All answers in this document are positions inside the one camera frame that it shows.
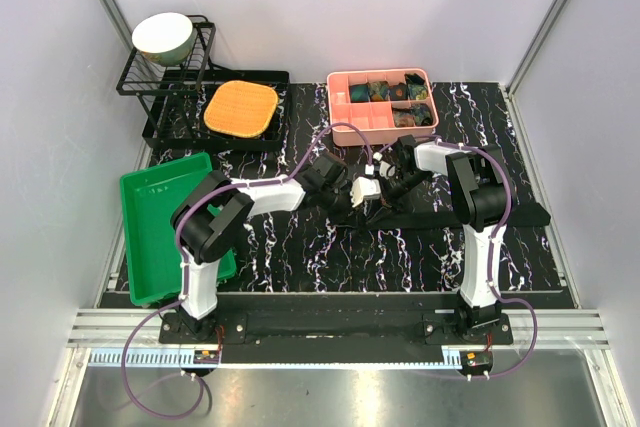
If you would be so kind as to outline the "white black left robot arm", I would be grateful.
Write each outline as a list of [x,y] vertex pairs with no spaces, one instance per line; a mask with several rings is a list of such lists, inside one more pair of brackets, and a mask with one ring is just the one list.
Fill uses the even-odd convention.
[[331,154],[262,180],[207,174],[171,217],[181,257],[181,331],[196,343],[214,335],[220,265],[249,218],[313,207],[341,218],[362,204],[365,182],[351,179],[346,164]]

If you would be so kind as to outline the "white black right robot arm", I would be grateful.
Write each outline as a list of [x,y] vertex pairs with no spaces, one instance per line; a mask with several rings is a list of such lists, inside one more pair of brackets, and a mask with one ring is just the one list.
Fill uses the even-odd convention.
[[389,148],[398,157],[399,174],[437,173],[449,182],[452,211],[464,233],[454,331],[463,342],[476,343],[501,319],[499,254],[514,203],[501,149],[447,143],[437,136],[419,142],[412,135]]

